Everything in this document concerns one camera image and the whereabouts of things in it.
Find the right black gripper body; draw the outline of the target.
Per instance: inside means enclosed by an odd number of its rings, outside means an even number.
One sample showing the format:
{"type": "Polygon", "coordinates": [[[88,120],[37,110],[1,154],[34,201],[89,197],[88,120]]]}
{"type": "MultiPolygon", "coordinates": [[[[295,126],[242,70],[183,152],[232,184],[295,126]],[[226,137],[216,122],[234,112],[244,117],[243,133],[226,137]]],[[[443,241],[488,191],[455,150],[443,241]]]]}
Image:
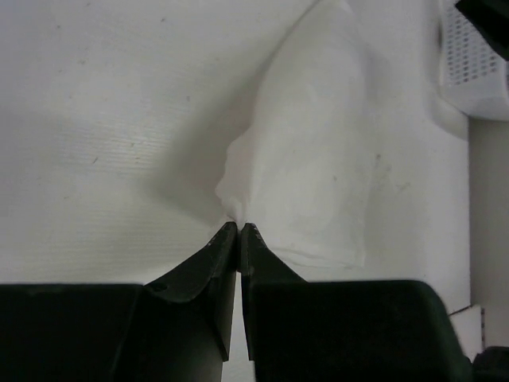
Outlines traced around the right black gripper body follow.
{"type": "Polygon", "coordinates": [[[455,7],[488,45],[508,61],[508,0],[460,0],[455,7]]]}

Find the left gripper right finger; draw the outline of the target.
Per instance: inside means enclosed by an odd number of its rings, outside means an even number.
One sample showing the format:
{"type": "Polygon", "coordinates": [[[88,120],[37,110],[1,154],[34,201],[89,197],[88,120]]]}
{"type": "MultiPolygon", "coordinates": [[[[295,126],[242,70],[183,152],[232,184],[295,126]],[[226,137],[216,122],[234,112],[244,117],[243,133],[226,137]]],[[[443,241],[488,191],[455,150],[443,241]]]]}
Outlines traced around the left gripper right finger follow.
{"type": "Polygon", "coordinates": [[[445,305],[428,284],[308,282],[253,224],[240,233],[239,258],[256,380],[472,380],[445,305]]]}

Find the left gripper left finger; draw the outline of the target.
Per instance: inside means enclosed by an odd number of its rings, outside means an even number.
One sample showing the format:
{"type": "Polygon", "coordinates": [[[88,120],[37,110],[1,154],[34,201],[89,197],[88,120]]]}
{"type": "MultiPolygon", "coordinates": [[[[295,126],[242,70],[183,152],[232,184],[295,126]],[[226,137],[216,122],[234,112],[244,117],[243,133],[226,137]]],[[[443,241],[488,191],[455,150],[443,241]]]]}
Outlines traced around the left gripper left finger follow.
{"type": "Polygon", "coordinates": [[[4,381],[218,381],[229,357],[237,227],[140,284],[4,284],[4,381]]]}

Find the white tank top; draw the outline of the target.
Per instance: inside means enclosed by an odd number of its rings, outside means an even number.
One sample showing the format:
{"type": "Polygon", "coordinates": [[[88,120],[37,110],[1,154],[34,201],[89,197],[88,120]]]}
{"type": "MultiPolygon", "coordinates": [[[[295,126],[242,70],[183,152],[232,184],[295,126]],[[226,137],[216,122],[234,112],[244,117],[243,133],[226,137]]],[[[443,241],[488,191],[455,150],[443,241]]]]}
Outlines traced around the white tank top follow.
{"type": "Polygon", "coordinates": [[[365,45],[345,1],[320,1],[261,80],[251,124],[227,149],[216,186],[238,226],[302,266],[363,264],[375,167],[365,45]]]}

